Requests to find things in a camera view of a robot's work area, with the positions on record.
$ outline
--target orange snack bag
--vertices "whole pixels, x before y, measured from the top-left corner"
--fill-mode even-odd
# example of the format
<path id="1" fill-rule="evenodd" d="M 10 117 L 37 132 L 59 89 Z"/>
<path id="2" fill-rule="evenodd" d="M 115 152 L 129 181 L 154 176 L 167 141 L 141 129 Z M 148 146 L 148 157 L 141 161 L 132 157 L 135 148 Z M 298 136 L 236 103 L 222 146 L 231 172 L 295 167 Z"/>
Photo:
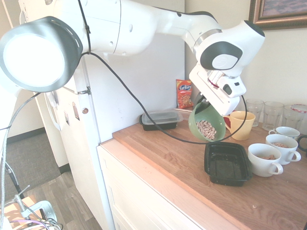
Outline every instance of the orange snack bag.
<path id="1" fill-rule="evenodd" d="M 193 106 L 191 102 L 192 82 L 190 80 L 176 80 L 177 104 L 179 109 Z"/>

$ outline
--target white cup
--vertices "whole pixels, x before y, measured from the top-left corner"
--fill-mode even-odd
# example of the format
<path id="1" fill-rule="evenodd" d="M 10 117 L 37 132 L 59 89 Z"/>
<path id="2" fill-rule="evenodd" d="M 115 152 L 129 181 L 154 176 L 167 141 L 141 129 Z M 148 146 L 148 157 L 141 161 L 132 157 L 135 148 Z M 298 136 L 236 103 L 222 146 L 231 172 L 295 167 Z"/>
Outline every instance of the white cup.
<path id="1" fill-rule="evenodd" d="M 270 130 L 269 134 L 272 134 L 272 132 L 274 134 L 281 134 L 281 135 L 293 138 L 294 140 L 297 140 L 298 136 L 300 135 L 300 132 L 298 130 L 296 130 L 295 128 L 285 127 L 285 126 L 281 126 L 281 127 L 276 128 L 276 131 Z"/>
<path id="2" fill-rule="evenodd" d="M 261 157 L 274 155 L 275 160 L 266 160 Z M 273 174 L 283 173 L 283 167 L 279 160 L 282 154 L 274 147 L 266 144 L 252 144 L 248 147 L 248 159 L 251 162 L 252 171 L 257 176 L 269 177 Z"/>
<path id="3" fill-rule="evenodd" d="M 271 145 L 282 154 L 282 157 L 279 161 L 280 164 L 285 165 L 289 164 L 290 162 L 301 160 L 301 154 L 299 154 L 299 152 L 296 151 L 298 143 L 294 139 L 280 134 L 271 134 L 268 135 L 265 138 L 265 140 L 266 140 L 265 143 L 267 145 Z M 279 147 L 273 145 L 274 143 L 281 143 L 287 147 L 286 148 Z"/>

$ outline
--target beans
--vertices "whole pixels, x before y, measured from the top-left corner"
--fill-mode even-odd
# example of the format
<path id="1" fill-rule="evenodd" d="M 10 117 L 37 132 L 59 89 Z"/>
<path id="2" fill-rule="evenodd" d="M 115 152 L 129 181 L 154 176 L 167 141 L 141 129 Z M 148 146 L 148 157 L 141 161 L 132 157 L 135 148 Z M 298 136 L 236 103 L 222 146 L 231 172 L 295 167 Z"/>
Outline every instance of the beans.
<path id="1" fill-rule="evenodd" d="M 212 127 L 211 123 L 208 121 L 196 122 L 198 130 L 203 134 L 207 139 L 213 140 L 216 134 L 216 130 Z"/>
<path id="2" fill-rule="evenodd" d="M 268 157 L 260 157 L 260 158 L 265 159 L 265 160 L 276 160 L 276 158 L 275 158 L 275 156 L 273 154 L 271 154 Z"/>
<path id="3" fill-rule="evenodd" d="M 279 142 L 276 142 L 276 143 L 272 143 L 273 145 L 277 146 L 277 147 L 281 147 L 281 148 L 288 148 L 288 146 L 282 144 L 282 143 L 279 143 Z"/>

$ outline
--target wooden floor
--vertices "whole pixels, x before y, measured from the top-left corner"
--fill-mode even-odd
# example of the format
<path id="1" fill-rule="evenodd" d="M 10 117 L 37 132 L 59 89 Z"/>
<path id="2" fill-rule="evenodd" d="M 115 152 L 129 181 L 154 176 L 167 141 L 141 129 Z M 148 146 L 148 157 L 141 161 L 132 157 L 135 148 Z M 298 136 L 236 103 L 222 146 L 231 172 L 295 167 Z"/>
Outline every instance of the wooden floor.
<path id="1" fill-rule="evenodd" d="M 24 193 L 36 201 L 49 201 L 63 230 L 102 230 L 90 209 L 79 194 L 71 172 Z"/>

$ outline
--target white cabinet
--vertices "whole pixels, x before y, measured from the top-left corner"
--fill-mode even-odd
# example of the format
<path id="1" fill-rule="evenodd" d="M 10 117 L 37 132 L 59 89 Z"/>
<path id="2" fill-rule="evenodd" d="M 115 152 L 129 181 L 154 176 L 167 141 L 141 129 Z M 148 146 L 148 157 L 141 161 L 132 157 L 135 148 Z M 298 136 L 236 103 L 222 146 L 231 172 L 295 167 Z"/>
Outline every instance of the white cabinet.
<path id="1" fill-rule="evenodd" d="M 142 178 L 98 147 L 107 194 L 119 230 L 202 230 Z"/>

